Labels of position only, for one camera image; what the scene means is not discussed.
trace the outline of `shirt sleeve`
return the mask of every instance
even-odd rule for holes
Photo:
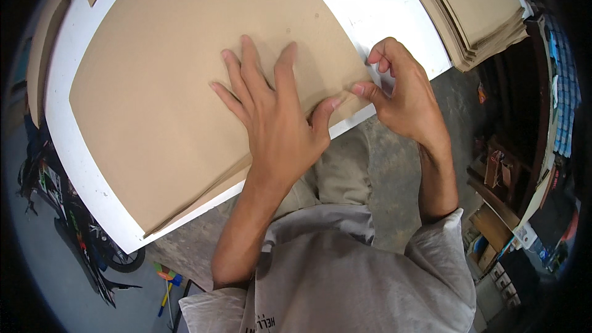
[[[190,333],[238,332],[247,291],[222,288],[179,300]]]
[[[440,280],[473,311],[477,304],[475,284],[465,259],[459,208],[446,218],[420,227],[409,240],[405,256]]]

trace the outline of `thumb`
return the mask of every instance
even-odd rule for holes
[[[382,92],[376,84],[369,83],[368,81],[359,81],[353,85],[351,92],[356,94],[358,97],[362,97],[376,107],[376,110],[381,110],[387,106],[389,102],[388,97]]]
[[[329,119],[335,108],[339,107],[340,104],[341,100],[332,97],[323,100],[314,109],[313,116],[311,117],[311,124],[315,138],[329,137]]]

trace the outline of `hand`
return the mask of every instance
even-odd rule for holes
[[[255,44],[247,35],[241,42],[242,63],[232,51],[222,51],[230,85],[239,100],[219,83],[211,87],[247,129],[253,157],[247,182],[269,189],[281,196],[281,201],[329,146],[329,117],[340,100],[323,100],[309,125],[292,70],[296,43],[290,43],[279,56],[273,68],[276,90],[272,90],[259,68]]]
[[[374,104],[380,122],[391,131],[415,140],[429,152],[436,152],[445,142],[450,145],[426,72],[404,45],[394,38],[386,38],[374,45],[368,63],[379,63],[380,72],[390,69],[391,76],[396,78],[390,97],[366,81],[356,83],[352,89],[354,94]]]

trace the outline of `khaki pants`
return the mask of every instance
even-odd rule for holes
[[[367,204],[372,190],[368,164],[368,140],[359,128],[336,137],[292,186],[273,219],[317,204]]]

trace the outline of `person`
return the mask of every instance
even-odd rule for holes
[[[277,60],[274,90],[253,41],[243,35],[241,43],[241,61],[222,51],[236,97],[211,87],[245,125],[253,161],[211,261],[214,290],[179,301],[189,330],[467,332],[476,297],[463,210],[450,137],[421,65],[386,38],[368,63],[396,78],[392,95],[368,82],[352,88],[393,133],[417,142],[422,225],[402,255],[371,247],[367,142],[346,133],[330,145],[329,117],[340,101],[323,100],[307,121],[292,71],[296,44]],[[352,145],[365,158],[348,161]],[[311,172],[315,187],[307,185]]]

